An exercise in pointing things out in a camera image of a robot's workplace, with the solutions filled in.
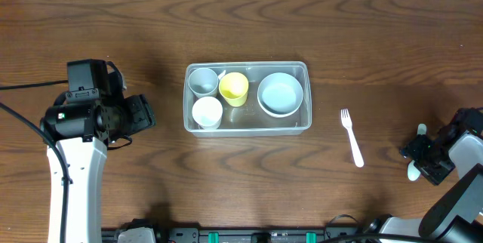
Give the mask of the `white plastic spoon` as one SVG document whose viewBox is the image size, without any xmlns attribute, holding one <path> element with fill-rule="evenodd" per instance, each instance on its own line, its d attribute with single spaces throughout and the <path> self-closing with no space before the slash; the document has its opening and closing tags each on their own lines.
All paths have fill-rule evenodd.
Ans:
<svg viewBox="0 0 483 243">
<path fill-rule="evenodd" d="M 417 128 L 417 136 L 427 133 L 427 126 L 425 124 L 419 124 Z M 415 167 L 415 161 L 412 160 L 408 164 L 407 176 L 411 182 L 416 181 L 420 177 L 420 171 Z"/>
</svg>

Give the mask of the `grey plastic cup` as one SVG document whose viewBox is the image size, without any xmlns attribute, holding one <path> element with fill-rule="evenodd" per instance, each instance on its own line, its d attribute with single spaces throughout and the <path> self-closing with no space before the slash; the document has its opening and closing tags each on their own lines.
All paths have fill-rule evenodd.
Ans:
<svg viewBox="0 0 483 243">
<path fill-rule="evenodd" d="M 188 78 L 189 89 L 197 98 L 216 97 L 218 84 L 218 75 L 209 68 L 196 69 Z"/>
</svg>

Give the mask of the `grey plastic bowl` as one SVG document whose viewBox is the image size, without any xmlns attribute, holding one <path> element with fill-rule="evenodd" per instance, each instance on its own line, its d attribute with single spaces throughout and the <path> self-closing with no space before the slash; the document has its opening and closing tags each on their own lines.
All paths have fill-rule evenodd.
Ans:
<svg viewBox="0 0 483 243">
<path fill-rule="evenodd" d="M 292 75 L 276 72 L 265 77 L 257 89 L 257 100 L 265 103 L 290 103 L 302 104 L 302 85 Z"/>
</svg>

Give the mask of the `white plastic bowl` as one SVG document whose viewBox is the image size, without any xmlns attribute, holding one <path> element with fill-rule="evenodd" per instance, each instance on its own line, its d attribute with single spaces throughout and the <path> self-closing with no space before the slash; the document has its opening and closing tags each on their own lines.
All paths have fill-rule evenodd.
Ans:
<svg viewBox="0 0 483 243">
<path fill-rule="evenodd" d="M 296 102 L 281 104 L 260 102 L 260 107 L 266 114 L 272 116 L 273 118 L 285 118 L 293 115 L 301 107 L 301 105 Z"/>
</svg>

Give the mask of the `yellow plastic cup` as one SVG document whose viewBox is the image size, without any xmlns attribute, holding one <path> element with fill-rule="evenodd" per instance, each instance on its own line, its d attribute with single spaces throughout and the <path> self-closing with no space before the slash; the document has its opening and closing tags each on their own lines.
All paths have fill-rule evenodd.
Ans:
<svg viewBox="0 0 483 243">
<path fill-rule="evenodd" d="M 249 81 L 240 72 L 224 75 L 219 83 L 219 92 L 224 100 L 232 107 L 240 107 L 248 98 Z"/>
</svg>

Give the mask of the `white plastic cup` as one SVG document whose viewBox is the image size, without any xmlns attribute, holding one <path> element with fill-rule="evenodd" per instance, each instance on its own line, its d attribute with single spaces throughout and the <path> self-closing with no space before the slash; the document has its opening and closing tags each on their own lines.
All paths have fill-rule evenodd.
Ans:
<svg viewBox="0 0 483 243">
<path fill-rule="evenodd" d="M 202 97 L 192 107 L 192 117 L 205 130 L 218 129 L 223 115 L 223 106 L 215 97 Z"/>
</svg>

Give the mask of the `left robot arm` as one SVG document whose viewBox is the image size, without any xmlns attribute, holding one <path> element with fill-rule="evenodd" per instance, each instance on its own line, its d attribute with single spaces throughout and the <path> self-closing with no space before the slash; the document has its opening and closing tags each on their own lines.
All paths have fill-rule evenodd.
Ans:
<svg viewBox="0 0 483 243">
<path fill-rule="evenodd" d="M 101 187 L 113 143 L 155 126 L 142 94 L 125 97 L 111 61 L 67 64 L 68 85 L 40 122 L 51 172 L 49 242 L 100 242 Z"/>
</svg>

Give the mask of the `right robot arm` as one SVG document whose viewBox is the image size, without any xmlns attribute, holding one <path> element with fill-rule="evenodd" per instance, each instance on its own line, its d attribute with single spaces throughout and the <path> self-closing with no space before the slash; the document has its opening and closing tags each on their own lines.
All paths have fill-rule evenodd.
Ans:
<svg viewBox="0 0 483 243">
<path fill-rule="evenodd" d="M 438 242 L 481 242 L 482 108 L 458 109 L 432 140 L 424 124 L 400 154 L 410 158 L 408 178 L 424 177 L 437 186 L 452 172 L 459 181 L 420 219 L 388 216 L 371 224 L 373 232 L 406 235 Z"/>
</svg>

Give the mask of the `white plastic fork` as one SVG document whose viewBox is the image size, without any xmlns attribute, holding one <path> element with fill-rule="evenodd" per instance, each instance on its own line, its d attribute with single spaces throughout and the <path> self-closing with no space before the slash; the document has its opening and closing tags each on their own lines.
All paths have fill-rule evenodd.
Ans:
<svg viewBox="0 0 483 243">
<path fill-rule="evenodd" d="M 352 157 L 353 157 L 355 166 L 358 168 L 362 168 L 365 165 L 365 162 L 352 129 L 352 119 L 350 118 L 349 110 L 341 109 L 340 118 L 341 118 L 341 123 L 346 129 L 349 137 L 349 143 L 351 146 Z"/>
</svg>

